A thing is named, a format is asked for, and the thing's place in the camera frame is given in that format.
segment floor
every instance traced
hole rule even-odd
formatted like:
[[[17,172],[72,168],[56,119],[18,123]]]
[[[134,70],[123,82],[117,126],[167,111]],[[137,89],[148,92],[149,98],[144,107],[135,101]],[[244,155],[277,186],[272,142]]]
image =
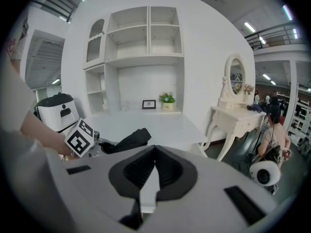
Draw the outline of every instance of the floor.
[[[247,158],[247,150],[255,133],[256,131],[252,131],[239,141],[235,140],[228,153],[222,159],[223,162],[233,166],[248,177],[249,161]],[[216,159],[222,147],[223,144],[210,146],[205,153],[209,158]],[[281,167],[282,176],[277,183],[278,190],[274,195],[278,204],[281,204],[285,199],[291,196],[295,196],[299,192],[304,179],[309,174],[309,166],[305,158],[297,151],[297,147],[294,144],[291,145],[291,150],[292,157],[290,160],[284,162]]]

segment black slot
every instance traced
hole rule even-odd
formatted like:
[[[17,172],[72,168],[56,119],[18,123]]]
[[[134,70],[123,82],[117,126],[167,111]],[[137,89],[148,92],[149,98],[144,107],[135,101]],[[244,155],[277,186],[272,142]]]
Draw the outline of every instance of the black slot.
[[[266,216],[239,187],[232,186],[224,190],[249,225]]]
[[[67,108],[65,110],[60,111],[60,117],[67,116],[71,113],[71,109]]]
[[[87,171],[87,170],[90,170],[90,169],[91,169],[90,166],[85,165],[85,166],[78,166],[78,167],[68,168],[67,172],[68,172],[69,175],[71,175],[71,174],[75,174],[75,173],[81,173],[81,172],[84,172],[84,171]]]

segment oval mirror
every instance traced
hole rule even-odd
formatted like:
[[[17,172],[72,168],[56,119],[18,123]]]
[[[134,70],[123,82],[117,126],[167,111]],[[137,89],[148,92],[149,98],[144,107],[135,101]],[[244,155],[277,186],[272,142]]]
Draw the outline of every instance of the oval mirror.
[[[243,73],[240,62],[236,59],[233,60],[230,68],[230,81],[234,94],[239,94],[242,91]]]

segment hand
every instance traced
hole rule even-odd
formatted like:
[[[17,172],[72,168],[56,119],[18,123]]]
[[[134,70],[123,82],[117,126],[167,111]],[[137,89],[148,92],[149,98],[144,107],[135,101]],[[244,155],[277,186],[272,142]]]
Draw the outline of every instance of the hand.
[[[289,150],[283,150],[282,154],[285,160],[288,160],[291,157],[291,152]]]

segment picture frame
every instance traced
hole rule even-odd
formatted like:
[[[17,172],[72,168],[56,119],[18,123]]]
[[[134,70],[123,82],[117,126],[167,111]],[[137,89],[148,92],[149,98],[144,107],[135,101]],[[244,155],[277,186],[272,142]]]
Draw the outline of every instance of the picture frame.
[[[155,109],[156,108],[156,101],[155,100],[143,100],[141,108],[145,109]]]

